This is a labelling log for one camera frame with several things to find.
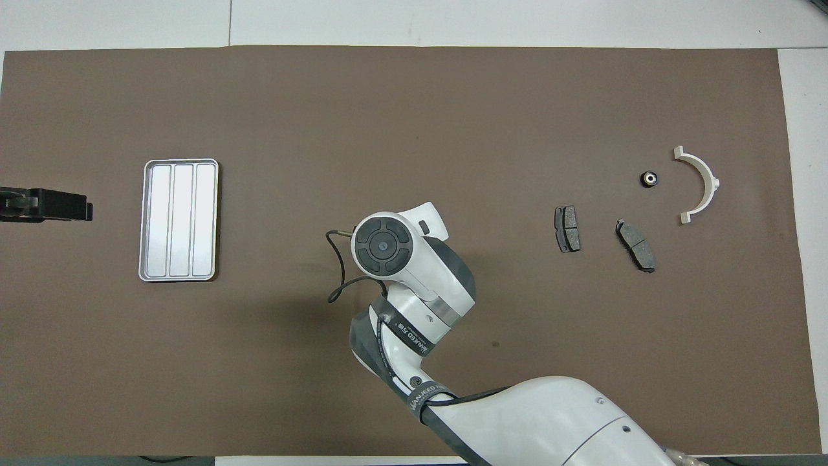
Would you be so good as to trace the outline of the white curved plastic bracket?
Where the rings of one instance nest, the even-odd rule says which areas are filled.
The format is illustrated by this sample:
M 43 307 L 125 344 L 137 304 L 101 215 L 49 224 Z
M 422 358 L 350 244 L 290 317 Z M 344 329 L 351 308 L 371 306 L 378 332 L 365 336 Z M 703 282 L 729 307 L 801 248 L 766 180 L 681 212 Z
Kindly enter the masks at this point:
M 700 159 L 700 157 L 692 155 L 691 153 L 687 153 L 683 146 L 677 146 L 674 148 L 673 159 L 675 161 L 689 163 L 689 165 L 699 172 L 704 184 L 701 200 L 696 207 L 692 210 L 686 210 L 685 212 L 679 213 L 680 224 L 687 225 L 692 222 L 694 216 L 704 212 L 704 210 L 710 206 L 712 199 L 715 197 L 716 191 L 721 186 L 721 180 L 713 174 L 712 169 L 706 162 L 704 162 L 704 160 Z

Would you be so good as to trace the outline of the rectangular dark brake pad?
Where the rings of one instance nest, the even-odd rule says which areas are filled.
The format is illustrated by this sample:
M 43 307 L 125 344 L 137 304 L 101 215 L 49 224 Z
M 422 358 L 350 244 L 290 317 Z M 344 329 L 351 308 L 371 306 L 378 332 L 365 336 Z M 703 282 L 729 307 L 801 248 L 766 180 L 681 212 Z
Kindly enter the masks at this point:
M 555 230 L 557 245 L 563 253 L 580 251 L 582 242 L 574 206 L 556 207 Z

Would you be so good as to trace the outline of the silver metal tray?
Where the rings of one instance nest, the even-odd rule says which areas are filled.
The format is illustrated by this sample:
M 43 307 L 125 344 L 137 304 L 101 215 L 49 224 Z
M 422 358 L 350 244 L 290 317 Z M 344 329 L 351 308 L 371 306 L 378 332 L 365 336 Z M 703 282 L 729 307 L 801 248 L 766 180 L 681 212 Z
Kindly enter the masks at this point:
M 220 165 L 212 157 L 155 159 L 143 168 L 137 276 L 208 282 L 218 256 Z

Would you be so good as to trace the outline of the elongated dark brake pad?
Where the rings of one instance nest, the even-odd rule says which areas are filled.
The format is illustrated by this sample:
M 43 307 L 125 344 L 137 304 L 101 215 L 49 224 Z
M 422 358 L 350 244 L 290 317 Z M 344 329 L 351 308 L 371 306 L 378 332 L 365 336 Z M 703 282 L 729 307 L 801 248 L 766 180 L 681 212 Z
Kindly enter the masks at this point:
M 648 244 L 642 231 L 630 222 L 618 219 L 616 233 L 638 270 L 650 274 L 655 272 L 656 260 L 653 249 Z

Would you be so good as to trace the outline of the brown table mat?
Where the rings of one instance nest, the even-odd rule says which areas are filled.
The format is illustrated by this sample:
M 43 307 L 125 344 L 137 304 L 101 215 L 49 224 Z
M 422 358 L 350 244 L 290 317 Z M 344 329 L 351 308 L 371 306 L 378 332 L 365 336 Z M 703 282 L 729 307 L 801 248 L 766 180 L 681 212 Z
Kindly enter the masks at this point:
M 326 231 L 429 202 L 476 280 L 424 362 L 456 394 L 567 375 L 686 453 L 822 451 L 775 50 L 69 50 L 3 68 L 0 186 L 86 195 L 94 220 L 0 223 L 0 456 L 449 454 L 351 354 L 378 286 L 326 301 Z M 721 180 L 687 225 L 704 184 L 677 146 Z M 143 168 L 201 157 L 220 165 L 215 278 L 144 282 Z M 582 248 L 563 253 L 568 205 Z

